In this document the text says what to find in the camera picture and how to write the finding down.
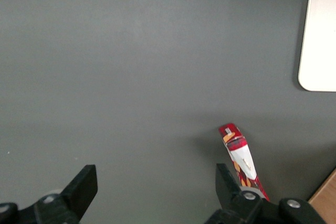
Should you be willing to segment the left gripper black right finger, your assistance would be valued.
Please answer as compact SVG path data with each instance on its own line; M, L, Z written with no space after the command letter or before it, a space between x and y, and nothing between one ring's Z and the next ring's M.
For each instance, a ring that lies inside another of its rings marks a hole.
M217 223L325 223L306 201L283 198L273 204L254 191L242 190L226 164L216 165L215 188L221 208L207 220Z

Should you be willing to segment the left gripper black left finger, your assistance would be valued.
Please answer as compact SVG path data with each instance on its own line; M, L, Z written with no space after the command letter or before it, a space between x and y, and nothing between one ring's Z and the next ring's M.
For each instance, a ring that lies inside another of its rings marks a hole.
M95 165L86 165L59 193L49 193L25 209L1 203L1 223L79 223L98 191Z

